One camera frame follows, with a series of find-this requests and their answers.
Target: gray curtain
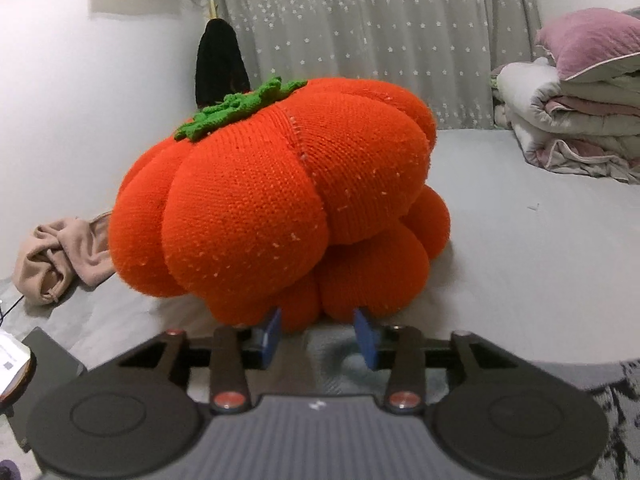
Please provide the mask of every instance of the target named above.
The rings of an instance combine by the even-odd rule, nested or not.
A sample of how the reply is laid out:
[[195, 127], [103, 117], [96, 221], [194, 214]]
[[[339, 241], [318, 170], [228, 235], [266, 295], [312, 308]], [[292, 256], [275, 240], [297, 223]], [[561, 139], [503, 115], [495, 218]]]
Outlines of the gray curtain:
[[493, 68], [530, 60], [533, 0], [218, 0], [254, 86], [271, 75], [379, 78], [441, 128], [491, 128]]

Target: green knitted leaf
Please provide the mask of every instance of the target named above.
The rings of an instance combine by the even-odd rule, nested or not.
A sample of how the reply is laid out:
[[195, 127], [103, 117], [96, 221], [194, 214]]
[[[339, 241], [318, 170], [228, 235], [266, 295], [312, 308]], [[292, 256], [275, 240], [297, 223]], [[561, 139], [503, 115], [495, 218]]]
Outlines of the green knitted leaf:
[[286, 99], [305, 85], [306, 80], [290, 81], [283, 85], [281, 78], [273, 77], [249, 94], [229, 94], [220, 104], [208, 106], [195, 114], [193, 123], [180, 126], [175, 131], [174, 139], [198, 142], [228, 124], [246, 119], [258, 110]]

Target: bed sheet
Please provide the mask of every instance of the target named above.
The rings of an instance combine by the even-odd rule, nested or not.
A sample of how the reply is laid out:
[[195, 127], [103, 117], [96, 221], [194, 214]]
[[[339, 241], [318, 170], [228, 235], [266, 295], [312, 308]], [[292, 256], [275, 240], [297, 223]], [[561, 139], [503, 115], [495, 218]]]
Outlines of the bed sheet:
[[[441, 132], [428, 183], [449, 206], [451, 242], [393, 321], [442, 338], [471, 330], [530, 360], [640, 357], [640, 186], [534, 168], [505, 130]], [[3, 328], [22, 337], [36, 325], [92, 368], [167, 328], [201, 336], [216, 323], [197, 298], [149, 298], [113, 276], [55, 308], [20, 306]], [[249, 373], [254, 394], [380, 393], [384, 379], [353, 330], [331, 323], [284, 338], [270, 370]], [[192, 396], [204, 400], [206, 384], [195, 374]]]

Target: white logo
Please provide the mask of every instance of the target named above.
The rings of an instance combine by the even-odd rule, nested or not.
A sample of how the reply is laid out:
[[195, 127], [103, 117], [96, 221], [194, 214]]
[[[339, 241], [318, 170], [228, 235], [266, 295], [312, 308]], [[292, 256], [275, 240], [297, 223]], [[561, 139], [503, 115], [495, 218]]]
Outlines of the white logo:
[[316, 402], [310, 402], [309, 407], [312, 410], [316, 410], [316, 412], [319, 412], [320, 410], [324, 410], [326, 408], [326, 402], [324, 402], [324, 400], [316, 400]]

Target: orange knitted fabric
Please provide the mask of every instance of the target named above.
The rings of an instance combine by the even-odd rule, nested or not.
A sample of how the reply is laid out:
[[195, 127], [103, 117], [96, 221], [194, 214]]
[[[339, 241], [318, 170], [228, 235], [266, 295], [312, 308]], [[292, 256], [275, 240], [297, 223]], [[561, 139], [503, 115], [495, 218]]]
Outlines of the orange knitted fabric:
[[449, 237], [446, 206], [424, 187], [434, 140], [410, 92], [309, 81], [199, 142], [166, 139], [143, 154], [111, 216], [114, 265], [136, 290], [192, 292], [230, 324], [274, 304], [289, 331], [323, 310], [391, 314]]

